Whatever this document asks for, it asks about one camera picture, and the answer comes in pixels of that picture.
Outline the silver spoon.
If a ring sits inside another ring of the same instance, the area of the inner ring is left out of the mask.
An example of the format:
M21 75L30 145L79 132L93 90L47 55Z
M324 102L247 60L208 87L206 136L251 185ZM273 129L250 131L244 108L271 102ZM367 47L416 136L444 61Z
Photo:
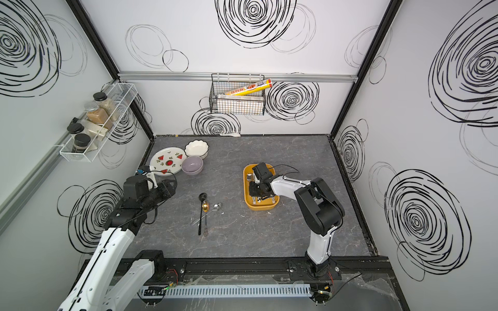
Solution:
M223 204L221 202L220 203L215 203L214 205L212 205L210 207L208 215L210 215L211 213L219 211L222 207L223 207ZM196 224L198 224L203 219L204 219L204 212L202 212L202 215L201 215L201 217L199 219L193 220L191 222L191 225L196 225Z

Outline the gold bowl spoon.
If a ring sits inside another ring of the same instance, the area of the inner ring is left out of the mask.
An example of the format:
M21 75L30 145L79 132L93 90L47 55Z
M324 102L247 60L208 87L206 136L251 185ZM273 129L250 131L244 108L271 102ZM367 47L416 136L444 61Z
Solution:
M203 235L205 237L207 237L208 236L207 215L209 214L209 210L210 210L210 203L207 200L202 202L202 210L204 212L204 232L203 232Z

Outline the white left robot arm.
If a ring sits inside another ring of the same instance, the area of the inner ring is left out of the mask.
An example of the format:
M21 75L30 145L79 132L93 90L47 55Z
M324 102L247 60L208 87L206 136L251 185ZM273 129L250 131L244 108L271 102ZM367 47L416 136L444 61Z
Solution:
M117 284L110 284L148 213L172 198L177 186L176 178L158 182L145 175L127 178L124 197L110 214L96 250L59 310L124 310L147 281L159 281L168 274L163 252L144 250Z

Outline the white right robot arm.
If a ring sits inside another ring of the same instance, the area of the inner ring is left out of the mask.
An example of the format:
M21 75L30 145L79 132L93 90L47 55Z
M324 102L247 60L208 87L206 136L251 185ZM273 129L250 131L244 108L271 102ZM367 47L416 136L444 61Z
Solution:
M265 209L262 203L267 201L268 208L272 209L278 202L276 197L295 200L310 229L305 255L310 272L317 274L325 270L331 259L334 234L341 228L345 216L342 204L328 184L322 178L296 180L278 176L266 163L247 169L249 171L244 173L247 206L253 210Z

